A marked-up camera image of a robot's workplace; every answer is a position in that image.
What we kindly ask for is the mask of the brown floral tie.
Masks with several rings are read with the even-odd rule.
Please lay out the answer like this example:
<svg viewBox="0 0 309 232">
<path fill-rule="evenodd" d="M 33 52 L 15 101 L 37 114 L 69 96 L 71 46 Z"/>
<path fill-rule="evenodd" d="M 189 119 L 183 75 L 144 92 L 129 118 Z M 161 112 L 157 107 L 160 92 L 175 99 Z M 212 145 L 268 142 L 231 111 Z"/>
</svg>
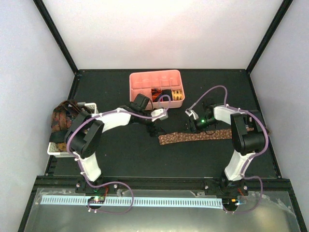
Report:
<svg viewBox="0 0 309 232">
<path fill-rule="evenodd" d="M 228 140 L 232 139 L 231 129 L 210 130 L 201 133 L 173 132 L 158 137 L 160 145 L 172 143 L 205 141 L 205 140 Z"/>
</svg>

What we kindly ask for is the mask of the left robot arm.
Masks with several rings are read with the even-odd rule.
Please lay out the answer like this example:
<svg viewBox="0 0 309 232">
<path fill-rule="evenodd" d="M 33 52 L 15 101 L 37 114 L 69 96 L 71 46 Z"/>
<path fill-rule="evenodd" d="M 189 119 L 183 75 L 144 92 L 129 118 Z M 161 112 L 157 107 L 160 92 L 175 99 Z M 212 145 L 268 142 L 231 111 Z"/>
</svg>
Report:
<svg viewBox="0 0 309 232">
<path fill-rule="evenodd" d="M 150 98 L 138 94 L 134 101 L 104 113 L 90 114 L 80 112 L 68 129 L 64 141 L 67 152 L 75 157 L 81 175 L 87 179 L 86 186 L 93 193 L 103 189 L 104 182 L 99 176 L 101 169 L 96 158 L 96 149 L 104 132 L 120 126 L 142 124 L 151 136 L 164 134 L 164 130 L 155 125 L 157 119 L 168 118 L 168 108 L 160 106 L 146 111 Z"/>
</svg>

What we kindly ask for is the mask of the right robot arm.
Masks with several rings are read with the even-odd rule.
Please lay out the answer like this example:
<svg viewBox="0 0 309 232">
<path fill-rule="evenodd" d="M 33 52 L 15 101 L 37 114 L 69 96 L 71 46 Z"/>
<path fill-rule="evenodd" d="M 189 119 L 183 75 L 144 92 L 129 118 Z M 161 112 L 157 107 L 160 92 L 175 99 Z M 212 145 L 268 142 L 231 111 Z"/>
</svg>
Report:
<svg viewBox="0 0 309 232">
<path fill-rule="evenodd" d="M 231 127 L 234 148 L 231 160 L 221 174 L 220 191 L 232 194 L 244 179 L 253 158 L 268 148 L 268 133 L 257 117 L 258 111 L 246 111 L 228 104 L 209 104 L 204 107 L 204 115 L 198 116 L 192 107 L 185 110 L 189 116 L 191 132 L 205 131 L 208 126 L 224 122 Z"/>
</svg>

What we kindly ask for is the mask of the pile of dark ties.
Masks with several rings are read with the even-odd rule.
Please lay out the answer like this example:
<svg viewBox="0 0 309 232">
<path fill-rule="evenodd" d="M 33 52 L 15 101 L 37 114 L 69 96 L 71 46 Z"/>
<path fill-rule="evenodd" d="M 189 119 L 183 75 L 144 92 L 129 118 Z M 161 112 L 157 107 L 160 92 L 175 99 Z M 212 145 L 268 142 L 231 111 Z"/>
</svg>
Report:
<svg viewBox="0 0 309 232">
<path fill-rule="evenodd" d="M 65 135 L 80 112 L 93 113 L 94 111 L 86 107 L 84 103 L 78 103 L 75 100 L 63 101 L 53 110 L 49 142 L 55 143 L 58 151 L 67 151 L 64 142 Z"/>
</svg>

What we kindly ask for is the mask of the orange black rolled tie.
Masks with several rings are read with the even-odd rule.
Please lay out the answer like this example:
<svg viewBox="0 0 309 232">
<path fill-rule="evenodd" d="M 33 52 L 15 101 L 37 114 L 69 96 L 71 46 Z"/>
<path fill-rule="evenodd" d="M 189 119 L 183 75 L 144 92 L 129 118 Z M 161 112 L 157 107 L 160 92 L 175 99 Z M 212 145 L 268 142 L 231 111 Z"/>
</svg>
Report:
<svg viewBox="0 0 309 232">
<path fill-rule="evenodd" d="M 153 102 L 162 102 L 163 99 L 160 99 L 163 95 L 162 89 L 159 88 L 152 88 L 151 89 L 152 101 Z"/>
</svg>

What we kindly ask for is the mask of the yellow black rolled tie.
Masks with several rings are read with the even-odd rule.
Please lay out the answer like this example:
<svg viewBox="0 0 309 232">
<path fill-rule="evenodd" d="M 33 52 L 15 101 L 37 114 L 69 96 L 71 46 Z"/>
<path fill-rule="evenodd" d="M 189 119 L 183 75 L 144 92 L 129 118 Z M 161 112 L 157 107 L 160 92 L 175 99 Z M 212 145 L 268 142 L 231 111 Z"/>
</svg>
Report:
<svg viewBox="0 0 309 232">
<path fill-rule="evenodd" d="M 180 89 L 173 90 L 171 93 L 174 101 L 181 101 L 183 99 L 183 92 Z"/>
</svg>

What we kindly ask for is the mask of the pink divided organizer box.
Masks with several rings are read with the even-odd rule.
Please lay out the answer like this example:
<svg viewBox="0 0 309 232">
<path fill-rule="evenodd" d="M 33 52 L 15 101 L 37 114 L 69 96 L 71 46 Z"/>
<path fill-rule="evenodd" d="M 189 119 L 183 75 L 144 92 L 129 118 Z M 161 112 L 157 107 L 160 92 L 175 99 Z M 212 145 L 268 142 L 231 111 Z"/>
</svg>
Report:
<svg viewBox="0 0 309 232">
<path fill-rule="evenodd" d="M 183 99 L 181 101 L 152 101 L 151 89 L 171 89 L 181 90 Z M 130 101 L 134 101 L 138 94 L 142 94 L 150 99 L 146 110 L 153 108 L 180 108 L 185 99 L 184 88 L 179 70 L 164 70 L 151 72 L 134 72 L 129 76 Z"/>
</svg>

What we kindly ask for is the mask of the white basket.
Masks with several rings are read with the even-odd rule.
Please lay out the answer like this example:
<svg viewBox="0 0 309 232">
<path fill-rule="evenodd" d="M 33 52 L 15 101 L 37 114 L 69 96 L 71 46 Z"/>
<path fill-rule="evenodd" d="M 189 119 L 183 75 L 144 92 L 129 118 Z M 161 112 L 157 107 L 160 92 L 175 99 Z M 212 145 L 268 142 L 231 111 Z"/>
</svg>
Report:
<svg viewBox="0 0 309 232">
<path fill-rule="evenodd" d="M 88 107 L 89 109 L 93 110 L 94 112 L 91 113 L 91 114 L 98 113 L 97 105 L 95 103 L 85 103 L 85 102 L 79 102 L 79 103 L 84 103 L 84 105 L 86 107 Z M 71 155 L 67 151 L 65 151 L 65 152 L 58 151 L 57 148 L 56 148 L 55 143 L 52 143 L 52 142 L 49 142 L 48 149 L 47 149 L 47 154 L 50 155 L 50 156 L 55 156 L 56 158 L 68 158 L 68 157 L 71 157 Z"/>
</svg>

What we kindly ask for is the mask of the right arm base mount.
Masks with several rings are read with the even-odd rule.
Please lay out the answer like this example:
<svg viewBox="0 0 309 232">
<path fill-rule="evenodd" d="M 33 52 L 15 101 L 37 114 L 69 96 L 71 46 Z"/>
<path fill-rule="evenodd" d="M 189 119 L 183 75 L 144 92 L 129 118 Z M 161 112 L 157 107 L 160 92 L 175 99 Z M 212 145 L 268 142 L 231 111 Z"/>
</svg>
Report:
<svg viewBox="0 0 309 232">
<path fill-rule="evenodd" d="M 226 177 L 211 178 L 204 182 L 205 194 L 222 199 L 225 210 L 232 213 L 248 202 L 248 191 L 244 187 L 244 180 L 229 181 Z"/>
</svg>

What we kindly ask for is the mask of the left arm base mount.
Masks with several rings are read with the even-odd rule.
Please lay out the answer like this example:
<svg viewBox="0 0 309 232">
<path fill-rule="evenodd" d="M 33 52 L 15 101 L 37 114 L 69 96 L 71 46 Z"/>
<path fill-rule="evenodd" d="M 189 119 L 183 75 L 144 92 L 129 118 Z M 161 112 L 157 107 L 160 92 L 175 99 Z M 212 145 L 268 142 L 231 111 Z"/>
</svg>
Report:
<svg viewBox="0 0 309 232">
<path fill-rule="evenodd" d="M 103 187 L 91 187 L 85 179 L 79 178 L 76 183 L 75 193 L 84 194 L 87 197 L 86 206 L 97 210 L 107 201 L 108 196 L 115 195 L 119 184 L 109 184 Z"/>
</svg>

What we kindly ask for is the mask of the right black frame post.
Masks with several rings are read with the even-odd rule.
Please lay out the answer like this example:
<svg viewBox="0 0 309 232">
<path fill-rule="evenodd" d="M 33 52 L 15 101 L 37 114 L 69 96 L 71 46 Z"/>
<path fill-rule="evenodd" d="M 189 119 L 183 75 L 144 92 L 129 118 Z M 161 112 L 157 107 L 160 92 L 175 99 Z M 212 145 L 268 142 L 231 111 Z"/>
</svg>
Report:
<svg viewBox="0 0 309 232">
<path fill-rule="evenodd" d="M 267 28 L 258 48 L 256 49 L 249 65 L 246 68 L 246 73 L 251 74 L 253 69 L 255 68 L 256 64 L 258 63 L 261 55 L 263 54 L 264 50 L 266 49 L 268 43 L 270 42 L 272 36 L 274 35 L 275 31 L 277 30 L 278 26 L 280 25 L 281 21 L 283 20 L 285 14 L 289 10 L 293 0 L 283 0 L 280 4 L 275 16 L 273 17 L 269 27 Z"/>
</svg>

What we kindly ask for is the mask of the black frame post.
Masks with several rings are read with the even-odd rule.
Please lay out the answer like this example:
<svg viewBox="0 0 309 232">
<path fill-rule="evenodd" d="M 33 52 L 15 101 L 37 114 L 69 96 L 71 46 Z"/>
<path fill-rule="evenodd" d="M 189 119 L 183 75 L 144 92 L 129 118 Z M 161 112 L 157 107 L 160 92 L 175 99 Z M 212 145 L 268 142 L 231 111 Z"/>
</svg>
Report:
<svg viewBox="0 0 309 232">
<path fill-rule="evenodd" d="M 48 12 L 48 9 L 46 8 L 43 0 L 33 0 L 35 6 L 37 7 L 39 13 L 41 14 L 44 22 L 46 23 L 49 31 L 51 32 L 55 42 L 57 43 L 59 49 L 61 50 L 65 60 L 67 61 L 70 69 L 74 74 L 77 74 L 79 72 L 79 69 L 77 68 L 63 38 L 61 37 L 51 15 Z"/>
<path fill-rule="evenodd" d="M 246 73 L 251 74 L 253 69 L 255 68 L 256 64 L 258 63 L 261 55 L 263 54 L 264 50 L 266 49 L 268 43 L 270 42 L 272 36 L 274 35 L 275 31 L 277 30 L 278 26 L 280 25 L 281 21 L 283 20 L 285 14 L 289 10 L 293 0 L 283 0 L 280 4 L 275 16 L 273 17 L 269 27 L 267 28 L 258 48 L 256 49 L 249 65 L 246 68 Z"/>
</svg>

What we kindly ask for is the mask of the left black frame post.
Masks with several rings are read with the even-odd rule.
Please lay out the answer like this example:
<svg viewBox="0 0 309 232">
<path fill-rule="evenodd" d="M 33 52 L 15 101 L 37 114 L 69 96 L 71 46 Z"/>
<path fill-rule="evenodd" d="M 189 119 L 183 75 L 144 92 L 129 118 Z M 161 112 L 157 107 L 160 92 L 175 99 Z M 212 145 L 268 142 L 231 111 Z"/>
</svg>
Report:
<svg viewBox="0 0 309 232">
<path fill-rule="evenodd" d="M 37 7 L 39 13 L 41 14 L 44 22 L 46 23 L 49 31 L 51 32 L 55 42 L 57 43 L 59 49 L 61 50 L 65 60 L 67 61 L 70 69 L 74 74 L 77 74 L 79 72 L 79 69 L 77 68 L 63 38 L 61 37 L 51 15 L 48 12 L 48 9 L 46 8 L 43 0 L 33 0 L 35 6 Z"/>
</svg>

